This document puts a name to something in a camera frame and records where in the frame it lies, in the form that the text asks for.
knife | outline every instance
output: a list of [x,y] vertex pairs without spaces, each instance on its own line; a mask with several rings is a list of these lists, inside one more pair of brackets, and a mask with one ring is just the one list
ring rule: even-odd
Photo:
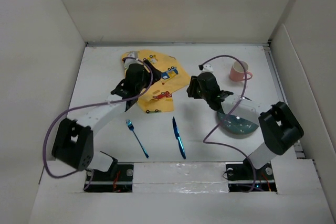
[[173,117],[173,129],[174,129],[175,137],[176,137],[177,141],[179,142],[179,148],[180,148],[181,155],[184,159],[186,159],[185,152],[184,152],[184,147],[183,147],[182,140],[181,140],[181,137],[180,137],[179,128],[177,127],[177,124],[176,124],[176,121],[175,121],[175,117]]

fork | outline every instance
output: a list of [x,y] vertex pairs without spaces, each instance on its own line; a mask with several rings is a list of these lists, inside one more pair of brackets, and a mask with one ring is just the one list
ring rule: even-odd
[[126,124],[127,124],[127,127],[130,129],[130,131],[133,132],[134,136],[135,136],[136,139],[138,140],[138,142],[139,142],[139,144],[140,144],[140,146],[141,146],[141,148],[142,148],[142,151],[144,152],[146,158],[149,158],[149,155],[147,154],[147,151],[146,151],[145,148],[142,146],[140,140],[138,139],[136,133],[134,132],[134,126],[133,126],[131,120],[127,119],[127,120],[126,120]]

pink mug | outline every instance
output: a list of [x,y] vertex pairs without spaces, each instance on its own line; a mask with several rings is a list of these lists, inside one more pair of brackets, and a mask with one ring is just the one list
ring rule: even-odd
[[[250,75],[247,80],[251,79],[253,74],[251,72],[248,72],[248,64],[244,61],[241,61],[241,63],[244,65],[246,73]],[[230,72],[230,79],[233,81],[244,81],[244,69],[243,67],[239,64],[238,61],[233,63],[231,67],[231,72]]]

robotic arm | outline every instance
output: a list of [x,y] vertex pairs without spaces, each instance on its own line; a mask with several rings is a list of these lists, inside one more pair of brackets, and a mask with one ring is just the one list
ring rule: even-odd
[[[136,52],[131,52],[128,56],[136,58]],[[148,60],[144,60],[144,63],[152,70],[152,84],[159,81],[161,72],[155,69]],[[126,59],[124,65],[125,79],[111,91],[107,101],[135,97],[150,84],[151,74],[144,65],[134,59]],[[51,152],[53,157],[78,171],[97,169],[113,177],[118,161],[106,153],[94,151],[93,137],[114,117],[127,111],[136,102],[137,99],[114,104],[107,103],[107,105],[95,107],[77,120],[63,119]]]
[[285,103],[265,105],[241,98],[220,89],[211,65],[200,66],[200,70],[202,72],[199,76],[191,77],[188,97],[204,99],[211,109],[225,114],[240,100],[232,115],[260,126],[264,143],[248,156],[255,169],[261,169],[277,155],[284,154],[303,137],[302,127]]

yellow napkin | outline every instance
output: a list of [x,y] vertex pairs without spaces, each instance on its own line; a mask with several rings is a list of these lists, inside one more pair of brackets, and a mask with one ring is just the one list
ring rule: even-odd
[[[126,52],[121,59],[131,52]],[[180,63],[171,56],[151,50],[135,53],[140,60],[147,59],[162,72],[161,80],[153,84],[138,100],[139,107],[146,113],[174,111],[172,93],[190,83],[190,76]]]

